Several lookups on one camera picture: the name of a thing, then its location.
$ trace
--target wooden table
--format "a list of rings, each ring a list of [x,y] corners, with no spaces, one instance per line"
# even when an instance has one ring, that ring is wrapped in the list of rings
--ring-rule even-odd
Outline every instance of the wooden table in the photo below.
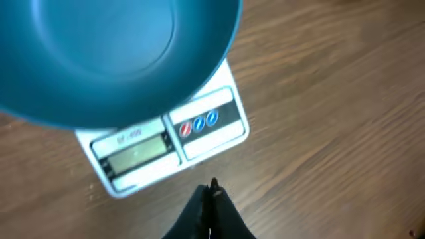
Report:
[[[160,238],[198,184],[258,238],[408,238],[425,219],[425,2],[249,0],[228,57],[252,132],[110,198],[71,132],[0,117],[1,238]]]

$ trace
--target white scale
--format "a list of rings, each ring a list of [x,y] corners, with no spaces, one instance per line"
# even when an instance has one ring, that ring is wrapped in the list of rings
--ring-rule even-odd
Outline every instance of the white scale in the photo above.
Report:
[[[242,143],[249,125],[225,60],[192,99],[125,129],[75,132],[109,194],[127,197]]]

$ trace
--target lcd screen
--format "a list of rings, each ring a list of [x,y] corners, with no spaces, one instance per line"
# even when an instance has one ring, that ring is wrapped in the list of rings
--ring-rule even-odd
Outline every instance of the lcd screen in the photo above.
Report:
[[[115,174],[118,174],[166,152],[167,146],[159,135],[110,156],[108,161]]]

